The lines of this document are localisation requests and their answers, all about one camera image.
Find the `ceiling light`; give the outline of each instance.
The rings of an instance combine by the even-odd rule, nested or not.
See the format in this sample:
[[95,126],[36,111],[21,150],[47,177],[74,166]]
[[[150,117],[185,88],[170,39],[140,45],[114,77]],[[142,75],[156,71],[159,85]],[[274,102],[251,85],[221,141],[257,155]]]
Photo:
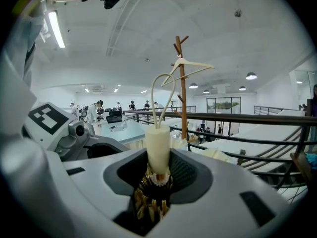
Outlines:
[[52,29],[53,29],[53,32],[54,32],[54,35],[55,35],[55,38],[57,40],[57,43],[58,43],[59,47],[61,49],[64,49],[65,48],[65,44],[64,44],[63,38],[62,38],[61,33],[60,33],[60,29],[59,29],[59,25],[58,25],[57,12],[56,11],[50,12],[49,13],[49,19],[50,19],[51,26],[52,26]]
[[198,85],[195,84],[195,83],[191,83],[190,86],[189,86],[190,89],[195,89],[195,88],[198,88]]
[[247,74],[247,80],[253,80],[253,79],[256,79],[257,78],[257,76],[256,76],[256,74],[254,73],[254,72],[249,72],[248,74]]

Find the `table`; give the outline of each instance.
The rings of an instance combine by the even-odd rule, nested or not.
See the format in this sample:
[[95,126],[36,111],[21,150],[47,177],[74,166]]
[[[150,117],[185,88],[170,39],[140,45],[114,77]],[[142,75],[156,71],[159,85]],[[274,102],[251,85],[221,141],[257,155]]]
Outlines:
[[103,137],[111,137],[121,144],[126,144],[144,138],[145,130],[148,128],[147,125],[132,120],[128,120],[127,125],[120,131],[110,131],[110,128],[113,126],[122,127],[123,124],[122,122],[101,123],[100,129],[95,129],[96,134]]

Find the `white table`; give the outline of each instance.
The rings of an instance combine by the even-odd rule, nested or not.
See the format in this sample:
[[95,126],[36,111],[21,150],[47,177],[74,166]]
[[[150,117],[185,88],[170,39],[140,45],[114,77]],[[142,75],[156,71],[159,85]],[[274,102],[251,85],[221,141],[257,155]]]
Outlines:
[[136,121],[128,120],[127,125],[123,130],[120,131],[111,131],[111,127],[117,126],[122,127],[122,122],[107,123],[102,122],[100,124],[100,130],[96,133],[100,136],[111,137],[121,144],[126,144],[129,142],[137,141],[145,137],[145,130],[147,125],[138,123]]

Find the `black railing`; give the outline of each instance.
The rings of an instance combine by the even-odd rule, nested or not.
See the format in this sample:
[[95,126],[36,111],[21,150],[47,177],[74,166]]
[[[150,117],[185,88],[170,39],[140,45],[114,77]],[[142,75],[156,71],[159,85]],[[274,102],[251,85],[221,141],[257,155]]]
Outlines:
[[[162,111],[164,108],[160,108],[160,109],[155,109],[157,112],[159,111]],[[150,111],[152,109],[149,109],[149,110],[146,110],[146,109],[136,109],[134,111],[146,111],[147,113],[145,115],[140,115],[140,114],[137,114],[137,115],[126,115],[125,117],[127,118],[127,120],[130,120],[130,119],[136,119],[136,121],[142,123],[142,124],[148,124],[147,122],[154,122],[154,118],[153,118],[153,115],[152,115],[152,111]],[[168,107],[166,109],[167,112],[181,112],[182,111],[182,107]],[[186,107],[186,112],[188,113],[195,113],[196,112],[196,106],[187,106]],[[170,119],[172,117],[167,117],[165,116],[163,120],[166,120],[166,119]]]
[[284,109],[284,108],[273,108],[273,107],[264,107],[264,106],[254,106],[255,115],[277,115],[283,110],[294,110],[294,109]]
[[[140,115],[148,115],[148,112],[144,111],[125,111],[125,113],[134,113],[133,119],[138,122],[144,122],[147,124],[153,124],[152,121],[141,120],[139,119]],[[177,114],[172,112],[165,113],[165,117],[177,118],[179,117]],[[301,151],[303,151],[306,145],[317,144],[317,141],[309,142],[307,140],[307,130],[310,126],[317,126],[317,119],[313,117],[291,117],[291,116],[271,116],[271,115],[236,115],[236,114],[208,114],[208,113],[188,113],[188,119],[198,119],[198,120],[209,120],[209,121],[226,121],[226,122],[238,122],[238,123],[251,123],[251,124],[270,124],[270,125],[291,125],[291,126],[300,126],[301,134],[298,142],[294,141],[273,141],[273,140],[260,140],[260,139],[246,139],[239,137],[229,137],[223,135],[210,134],[199,131],[187,130],[187,140],[189,139],[189,133],[195,135],[203,135],[212,137],[215,139],[225,139],[231,141],[239,141],[239,142],[247,142],[254,144],[269,144],[269,145],[295,145],[297,149],[295,151],[295,155],[298,155]],[[181,128],[171,127],[173,130],[182,131]],[[188,150],[191,151],[191,147],[195,147],[198,149],[206,150],[206,147],[200,145],[194,145],[188,143]],[[299,176],[299,172],[293,172],[295,165],[291,159],[280,159],[280,158],[265,158],[265,157],[257,157],[257,156],[247,156],[234,154],[229,152],[224,152],[226,155],[242,159],[242,160],[252,160],[252,161],[260,161],[260,162],[275,162],[287,165],[286,171],[284,173],[271,173],[271,172],[259,172],[259,171],[250,171],[253,174],[260,176],[260,178],[276,178],[278,177],[278,181],[276,184],[272,184],[272,186],[276,189],[280,188],[289,188],[291,187],[288,184],[285,184],[286,180],[291,180],[297,178]]]

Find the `bag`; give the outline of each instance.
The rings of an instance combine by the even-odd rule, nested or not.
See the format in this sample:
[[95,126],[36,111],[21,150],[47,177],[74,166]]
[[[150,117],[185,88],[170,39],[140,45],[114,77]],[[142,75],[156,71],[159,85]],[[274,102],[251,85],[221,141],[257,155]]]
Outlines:
[[86,106],[81,114],[82,117],[86,117],[87,116],[87,110],[88,110],[88,106]]

